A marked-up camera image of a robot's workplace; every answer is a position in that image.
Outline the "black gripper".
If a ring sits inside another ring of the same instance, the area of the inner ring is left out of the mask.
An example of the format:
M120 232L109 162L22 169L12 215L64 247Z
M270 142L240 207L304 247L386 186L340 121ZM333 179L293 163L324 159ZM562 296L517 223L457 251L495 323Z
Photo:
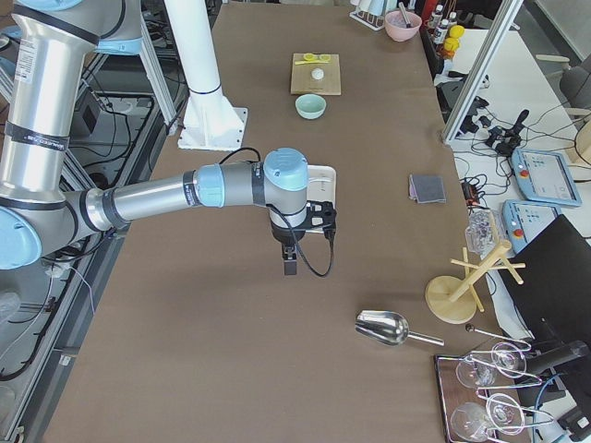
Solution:
M330 201L308 200L302 210L294 214L280 212L269 205L271 233L283 245L283 273L297 274L296 243L307 232L321 230L330 245L336 235L336 208Z

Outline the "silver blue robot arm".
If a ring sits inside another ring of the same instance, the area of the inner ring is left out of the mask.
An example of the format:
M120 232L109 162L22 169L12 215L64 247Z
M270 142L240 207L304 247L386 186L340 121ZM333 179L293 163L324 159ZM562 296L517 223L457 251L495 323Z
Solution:
M308 161L279 148L261 162L215 163L175 177L63 193L60 176L85 56L138 54L137 1L17 1L22 38L1 156L1 266L17 269L80 238L188 208L258 206L270 213L284 271L315 228L336 234L336 212L308 198Z

